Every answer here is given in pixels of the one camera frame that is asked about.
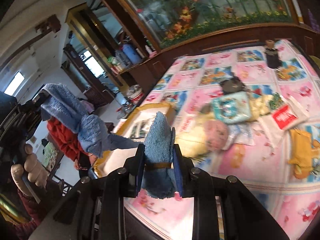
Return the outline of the left gloved hand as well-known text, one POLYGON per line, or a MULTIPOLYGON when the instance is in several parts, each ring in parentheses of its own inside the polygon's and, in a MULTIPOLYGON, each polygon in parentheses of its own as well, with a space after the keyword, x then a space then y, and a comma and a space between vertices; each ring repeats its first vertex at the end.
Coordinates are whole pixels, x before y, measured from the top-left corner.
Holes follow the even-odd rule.
POLYGON ((14 164, 11 166, 11 176, 18 189, 26 196, 32 197, 30 190, 22 180, 24 172, 27 173, 28 181, 34 183, 37 187, 46 188, 48 173, 42 164, 38 161, 37 155, 33 153, 33 147, 25 144, 24 150, 27 154, 23 165, 14 164))

